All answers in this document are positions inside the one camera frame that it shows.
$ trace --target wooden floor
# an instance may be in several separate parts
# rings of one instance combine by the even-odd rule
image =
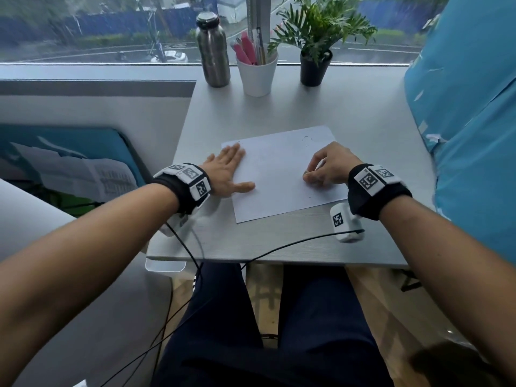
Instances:
[[[475,351],[455,343],[464,338],[423,288],[401,292],[404,276],[390,269],[353,267],[347,272],[397,387],[507,385]],[[262,334],[278,332],[282,281],[282,265],[252,264],[247,269],[246,285]],[[191,294],[192,281],[175,280],[169,315]],[[171,320],[166,334],[183,313]],[[275,343],[264,340],[268,347]]]

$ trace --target paper document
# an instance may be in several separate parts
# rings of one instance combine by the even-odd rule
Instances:
[[[11,143],[39,173],[43,186],[96,202],[108,202],[138,186],[127,164],[112,159],[60,156],[49,149]]]
[[[233,194],[236,222],[345,200],[346,185],[318,188],[302,178],[314,153],[332,141],[330,129],[315,126],[223,143],[222,147],[239,142],[246,150],[233,181],[256,183],[249,193]]]

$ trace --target hand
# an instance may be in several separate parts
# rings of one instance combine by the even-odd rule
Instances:
[[[316,170],[321,160],[322,166]],[[322,185],[347,183],[349,172],[362,163],[352,151],[333,141],[315,153],[303,179],[307,183]]]
[[[233,175],[246,154],[236,143],[232,147],[226,146],[218,156],[213,153],[200,166],[208,177],[212,186],[213,194],[220,197],[229,197],[233,193],[247,193],[255,188],[254,182],[233,183]]]

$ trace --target white pen holder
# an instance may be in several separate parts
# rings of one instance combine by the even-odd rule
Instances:
[[[243,91],[249,96],[265,96],[273,86],[274,71],[278,63],[278,53],[275,52],[267,59],[265,65],[248,65],[236,60]]]

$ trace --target pink marker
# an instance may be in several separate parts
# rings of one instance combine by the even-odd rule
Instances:
[[[249,61],[251,61],[251,64],[257,65],[258,61],[256,60],[255,46],[249,39],[247,31],[242,32],[242,47],[243,51],[245,51],[247,55],[247,58],[249,58]]]
[[[249,58],[247,57],[246,53],[243,51],[241,45],[239,45],[238,43],[232,43],[231,47],[233,48],[233,50],[235,50],[236,58],[240,62],[243,62],[244,64],[251,65],[251,61],[249,61]]]

